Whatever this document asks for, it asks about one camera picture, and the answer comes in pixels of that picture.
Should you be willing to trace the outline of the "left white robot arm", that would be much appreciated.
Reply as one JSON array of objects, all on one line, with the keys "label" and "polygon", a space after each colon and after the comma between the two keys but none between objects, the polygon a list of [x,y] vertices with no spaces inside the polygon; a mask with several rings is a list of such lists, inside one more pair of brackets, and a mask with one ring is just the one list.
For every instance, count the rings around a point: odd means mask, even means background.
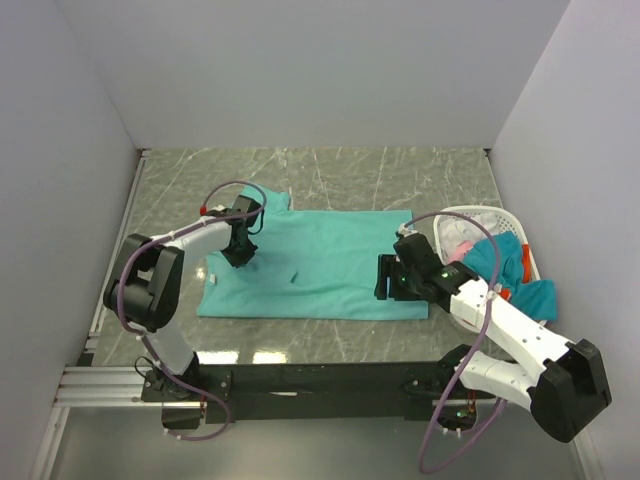
[{"label": "left white robot arm", "polygon": [[216,252],[233,268],[246,265],[257,251],[251,228],[263,221],[264,207],[263,201],[239,195],[229,208],[202,207],[198,220],[174,232],[131,234],[120,248],[103,304],[145,343],[166,375],[164,389],[176,401],[193,399],[200,388],[199,359],[173,319],[183,274]]}]

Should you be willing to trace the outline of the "turquoise t-shirt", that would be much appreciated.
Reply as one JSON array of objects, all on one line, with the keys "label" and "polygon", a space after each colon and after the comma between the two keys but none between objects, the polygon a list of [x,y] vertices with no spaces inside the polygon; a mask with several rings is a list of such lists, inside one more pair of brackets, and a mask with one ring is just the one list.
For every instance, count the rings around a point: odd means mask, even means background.
[{"label": "turquoise t-shirt", "polygon": [[293,210],[287,193],[246,187],[265,201],[254,257],[234,268],[207,256],[201,318],[294,318],[354,321],[423,320],[424,301],[378,300],[377,263],[390,254],[408,210]]}]

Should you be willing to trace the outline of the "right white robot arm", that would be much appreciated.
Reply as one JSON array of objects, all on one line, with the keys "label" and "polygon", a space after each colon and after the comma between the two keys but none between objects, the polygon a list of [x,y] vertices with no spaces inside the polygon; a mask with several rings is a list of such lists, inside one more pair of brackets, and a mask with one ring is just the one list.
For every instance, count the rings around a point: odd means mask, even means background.
[{"label": "right white robot arm", "polygon": [[593,343],[551,332],[463,263],[443,264],[422,234],[400,236],[393,253],[379,255],[374,296],[436,304],[510,355],[498,360],[469,345],[448,352],[431,385],[449,398],[474,390],[504,399],[529,411],[563,443],[611,403],[603,358]]}]

